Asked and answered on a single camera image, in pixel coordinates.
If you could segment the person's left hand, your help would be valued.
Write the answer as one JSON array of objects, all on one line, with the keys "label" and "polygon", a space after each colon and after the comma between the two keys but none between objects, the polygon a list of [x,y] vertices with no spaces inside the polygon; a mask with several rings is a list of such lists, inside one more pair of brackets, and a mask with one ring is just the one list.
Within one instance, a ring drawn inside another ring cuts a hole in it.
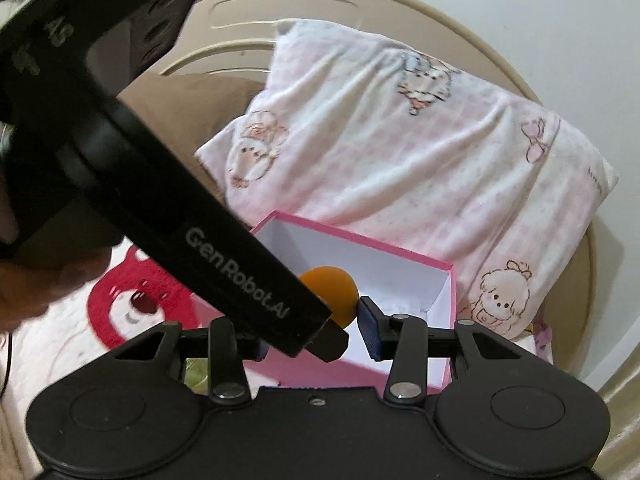
[{"label": "person's left hand", "polygon": [[52,302],[61,300],[99,278],[111,263],[111,248],[54,270],[27,269],[1,263],[1,330],[11,333],[25,321],[43,316]]}]

